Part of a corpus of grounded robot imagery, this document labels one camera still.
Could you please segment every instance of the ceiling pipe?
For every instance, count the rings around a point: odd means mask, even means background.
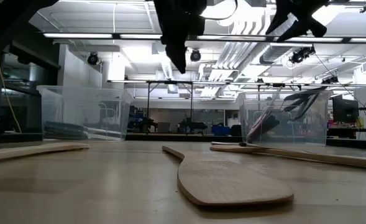
[[[266,8],[264,12],[264,18],[261,17],[259,21],[255,22],[255,27],[251,34],[265,34],[266,28],[271,23],[271,18],[267,11],[268,10]],[[244,43],[242,54],[240,55],[240,57],[237,57],[233,62],[231,62],[232,67],[237,68],[247,58],[247,55],[253,50],[256,45],[257,43]]]
[[[240,21],[239,22],[239,28],[238,28],[238,32],[240,34],[246,35],[244,33],[245,31],[245,27],[246,27],[247,22],[246,21]],[[234,42],[232,43],[232,47],[231,47],[231,51],[229,52],[229,55],[222,61],[222,68],[228,69],[228,63],[231,60],[231,58],[235,55],[235,53],[238,51],[238,49],[240,47],[242,47],[243,43],[238,43],[238,42]]]
[[[234,21],[234,27],[232,28],[231,34],[237,35],[239,30],[239,21]],[[216,62],[216,68],[222,68],[222,62],[224,59],[228,56],[228,54],[231,52],[232,42],[227,42],[224,45],[223,51],[219,57],[219,60]]]
[[[244,33],[245,34],[250,34],[250,31],[254,28],[254,26],[253,26],[253,22],[247,22],[247,25],[246,25],[246,28],[245,28],[245,30],[244,30]],[[239,49],[239,51],[237,52],[237,54],[236,54],[236,56],[232,59],[232,61],[228,64],[228,67],[230,68],[230,69],[235,69],[236,67],[234,66],[234,64],[240,59],[240,58],[242,58],[244,55],[246,55],[245,54],[245,52],[246,52],[246,50],[248,49],[248,47],[249,47],[249,45],[250,45],[251,43],[243,43],[242,45],[241,45],[241,47],[240,47],[240,49]]]

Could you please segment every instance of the wooden board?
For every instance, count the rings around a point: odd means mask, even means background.
[[[210,147],[213,151],[239,152],[239,153],[260,153],[289,157],[293,159],[304,159],[318,162],[327,162],[348,166],[366,167],[366,158],[352,156],[337,156],[328,154],[316,154],[306,151],[288,151],[280,149],[267,149],[261,147],[240,147],[228,145],[213,145]]]
[[[0,149],[0,160],[13,157],[28,156],[44,152],[67,151],[73,149],[88,149],[89,145],[77,142],[58,142],[44,144],[41,146],[14,147],[9,149]]]
[[[293,200],[288,185],[238,163],[167,146],[162,149],[183,160],[177,173],[178,186],[197,205],[259,205]]]

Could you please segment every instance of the table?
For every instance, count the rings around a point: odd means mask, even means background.
[[[0,162],[0,223],[366,223],[366,169],[210,152],[208,143],[90,144],[88,151]],[[163,144],[214,153],[285,181],[295,191],[294,203],[262,209],[196,207],[180,193],[179,160],[162,152]]]

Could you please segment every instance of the glass wall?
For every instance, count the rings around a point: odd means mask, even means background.
[[[212,126],[224,126],[224,110],[154,109],[131,106],[128,129],[131,133],[212,134]]]
[[[41,99],[37,95],[29,95],[18,91],[6,89],[11,106],[23,133],[40,133],[41,124]],[[19,132],[16,121],[14,121],[9,103],[2,89],[0,102],[0,121],[7,132]]]
[[[3,76],[7,84],[36,90],[38,85],[56,85],[57,78],[49,70],[14,54],[4,55]]]

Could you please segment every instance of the transparent storage container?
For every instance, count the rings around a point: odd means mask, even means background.
[[[43,139],[122,141],[129,107],[124,90],[38,86],[42,95]]]
[[[244,142],[325,146],[330,95],[325,90],[239,94]]]

